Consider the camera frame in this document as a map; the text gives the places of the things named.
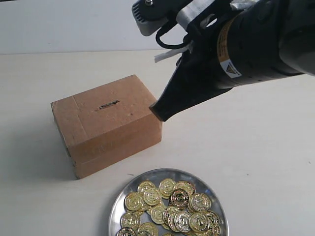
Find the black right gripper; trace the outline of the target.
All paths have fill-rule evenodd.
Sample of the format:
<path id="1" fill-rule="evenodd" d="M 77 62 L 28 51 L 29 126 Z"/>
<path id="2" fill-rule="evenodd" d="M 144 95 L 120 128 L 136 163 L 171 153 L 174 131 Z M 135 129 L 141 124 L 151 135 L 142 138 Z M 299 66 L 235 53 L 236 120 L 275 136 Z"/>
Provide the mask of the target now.
<path id="1" fill-rule="evenodd" d="M 221 28 L 232 17 L 224 14 L 209 27 L 191 28 L 191 49 L 182 54 L 162 95 L 150 106 L 160 121 L 231 90 L 219 86 L 221 76 L 226 74 L 219 65 L 217 40 Z"/>

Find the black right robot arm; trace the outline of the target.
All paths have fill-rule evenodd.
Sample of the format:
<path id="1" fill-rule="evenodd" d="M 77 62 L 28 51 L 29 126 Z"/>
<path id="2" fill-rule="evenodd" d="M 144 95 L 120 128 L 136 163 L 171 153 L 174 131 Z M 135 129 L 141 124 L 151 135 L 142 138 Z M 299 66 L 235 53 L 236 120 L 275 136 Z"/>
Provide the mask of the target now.
<path id="1" fill-rule="evenodd" d="M 161 97 L 161 121 L 233 88 L 315 73 L 315 3 L 260 0 L 233 10 L 215 0 L 185 26 L 182 53 Z"/>

